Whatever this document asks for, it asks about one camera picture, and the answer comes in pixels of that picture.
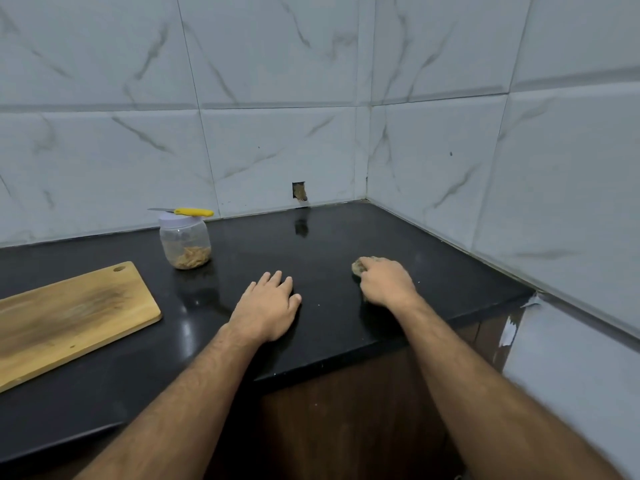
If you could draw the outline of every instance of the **kitchen counter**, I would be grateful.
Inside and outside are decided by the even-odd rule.
[[[400,261],[454,328],[531,295],[501,274],[366,202],[207,224],[212,261],[173,269],[157,229],[0,250],[0,298],[133,261],[163,319],[0,394],[0,462],[133,419],[228,321],[249,282],[281,269],[303,297],[283,338],[261,348],[244,388],[274,390],[403,346],[388,311],[364,303],[351,263]]]

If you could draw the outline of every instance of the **food in jar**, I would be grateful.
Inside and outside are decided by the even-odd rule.
[[[172,262],[172,265],[178,269],[192,269],[202,266],[209,258],[211,258],[211,248],[190,246],[184,249],[184,252]]]

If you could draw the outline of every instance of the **forearm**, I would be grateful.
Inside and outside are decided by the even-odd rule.
[[[78,479],[202,478],[258,348],[228,326]]]
[[[562,421],[493,370],[423,300],[391,311],[474,478],[621,478]]]

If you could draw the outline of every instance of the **white jar lid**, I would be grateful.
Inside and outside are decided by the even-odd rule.
[[[178,227],[188,227],[202,222],[202,217],[179,216],[171,212],[160,212],[158,217],[160,227],[176,229]]]

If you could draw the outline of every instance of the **plastic jar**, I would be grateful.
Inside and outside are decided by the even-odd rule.
[[[160,241],[171,266],[192,269],[211,258],[209,232],[201,217],[163,212],[159,221]]]

